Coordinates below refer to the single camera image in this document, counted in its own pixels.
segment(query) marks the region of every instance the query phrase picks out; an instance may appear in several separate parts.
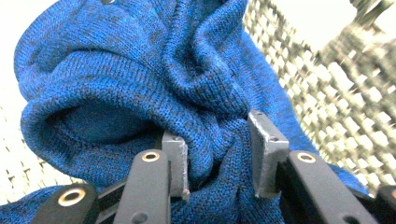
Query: screw hole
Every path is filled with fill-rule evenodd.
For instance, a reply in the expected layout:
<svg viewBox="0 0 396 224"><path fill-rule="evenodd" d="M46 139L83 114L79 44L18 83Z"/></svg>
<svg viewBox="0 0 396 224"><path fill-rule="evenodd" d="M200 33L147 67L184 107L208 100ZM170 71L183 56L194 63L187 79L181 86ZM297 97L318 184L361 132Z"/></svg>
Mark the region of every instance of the screw hole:
<svg viewBox="0 0 396 224"><path fill-rule="evenodd" d="M181 137L172 137L172 140L174 140L174 141L181 141L181 140L183 140Z"/></svg>
<svg viewBox="0 0 396 224"><path fill-rule="evenodd" d="M300 161L306 162L306 163L314 163L316 161L315 157L309 155L308 153L301 152L297 154L297 158Z"/></svg>
<svg viewBox="0 0 396 224"><path fill-rule="evenodd" d="M155 158L155 155L153 155L153 154L146 155L146 159L148 159L148 160L152 160L154 158Z"/></svg>
<svg viewBox="0 0 396 224"><path fill-rule="evenodd" d="M133 224L145 223L148 220L148 215L146 213L135 213L132 217Z"/></svg>
<svg viewBox="0 0 396 224"><path fill-rule="evenodd" d="M160 158L160 154L156 152L148 152L145 155L143 155L142 159L143 161L146 162L151 162L151 161L156 161Z"/></svg>
<svg viewBox="0 0 396 224"><path fill-rule="evenodd" d="M356 218L350 216L344 217L344 221L348 224L359 224L359 221Z"/></svg>
<svg viewBox="0 0 396 224"><path fill-rule="evenodd" d="M75 200L78 197L79 193L73 192L71 194L66 195L64 197L65 200L70 201L70 200Z"/></svg>
<svg viewBox="0 0 396 224"><path fill-rule="evenodd" d="M79 203L85 197L85 190L81 188L67 190L58 200L58 204L67 207Z"/></svg>
<svg viewBox="0 0 396 224"><path fill-rule="evenodd" d="M270 141L272 141L272 142L277 142L277 141L279 141L279 138L274 137L274 136L271 136L271 137L270 137Z"/></svg>

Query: woven mesh background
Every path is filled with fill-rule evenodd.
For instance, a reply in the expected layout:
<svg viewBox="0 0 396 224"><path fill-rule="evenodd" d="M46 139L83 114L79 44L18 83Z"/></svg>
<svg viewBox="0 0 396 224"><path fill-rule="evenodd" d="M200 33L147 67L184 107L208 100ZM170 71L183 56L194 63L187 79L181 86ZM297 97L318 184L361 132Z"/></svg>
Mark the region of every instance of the woven mesh background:
<svg viewBox="0 0 396 224"><path fill-rule="evenodd" d="M270 1L251 0L244 18L323 158L347 168L371 192L380 183L395 184L396 178L395 41L375 27L375 13L364 17L373 2L351 0L360 9L357 19L322 52L309 48ZM393 63L384 60L389 57ZM15 89L0 94L0 204L36 189L81 182L25 145L19 127L22 106L15 106L25 102L7 98L18 94Z"/></svg>
<svg viewBox="0 0 396 224"><path fill-rule="evenodd" d="M321 156L375 194L395 184L396 41L374 24L390 1L353 1L356 19L313 51L271 1L251 0L244 24Z"/></svg>
<svg viewBox="0 0 396 224"><path fill-rule="evenodd" d="M0 91L0 205L17 201L37 189L81 182L64 175L39 159L23 141L21 108L25 104L17 88Z"/></svg>

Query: blue fabric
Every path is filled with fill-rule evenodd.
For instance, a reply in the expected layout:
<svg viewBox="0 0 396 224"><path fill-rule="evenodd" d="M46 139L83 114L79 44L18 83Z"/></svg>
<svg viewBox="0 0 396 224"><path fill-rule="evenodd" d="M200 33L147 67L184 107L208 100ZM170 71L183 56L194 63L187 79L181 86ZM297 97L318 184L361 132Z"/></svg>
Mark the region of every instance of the blue fabric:
<svg viewBox="0 0 396 224"><path fill-rule="evenodd" d="M278 199L254 198L251 108L316 152L287 95L243 31L247 1L61 0L22 36L15 72L27 100L25 141L60 171L109 186L134 155L170 130L189 146L191 199L175 223L280 223ZM337 174L360 188L356 178ZM25 223L57 189L0 207L0 223Z"/></svg>

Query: blue knitted sweater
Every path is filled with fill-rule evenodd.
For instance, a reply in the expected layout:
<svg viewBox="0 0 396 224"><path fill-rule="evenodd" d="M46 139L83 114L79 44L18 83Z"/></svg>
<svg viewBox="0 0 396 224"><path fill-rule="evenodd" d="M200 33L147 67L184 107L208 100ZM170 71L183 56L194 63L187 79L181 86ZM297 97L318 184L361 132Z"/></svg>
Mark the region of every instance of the blue knitted sweater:
<svg viewBox="0 0 396 224"><path fill-rule="evenodd" d="M21 37L15 73L27 100L21 130L33 152L97 188L128 175L156 130L189 146L191 199L175 223L279 223L278 199L254 197L251 108L290 140L302 132L276 75L244 32L245 0L61 0ZM360 189L356 178L333 168ZM27 223L59 187L0 207Z"/></svg>

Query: metal screw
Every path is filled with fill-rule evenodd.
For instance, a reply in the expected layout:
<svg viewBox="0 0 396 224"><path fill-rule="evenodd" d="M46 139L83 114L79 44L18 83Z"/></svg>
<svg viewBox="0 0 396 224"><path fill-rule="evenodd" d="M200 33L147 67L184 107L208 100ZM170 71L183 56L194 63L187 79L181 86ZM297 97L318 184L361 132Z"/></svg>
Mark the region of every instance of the metal screw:
<svg viewBox="0 0 396 224"><path fill-rule="evenodd" d="M58 200L58 204L67 207L79 203L86 195L84 189L75 188L67 190Z"/></svg>

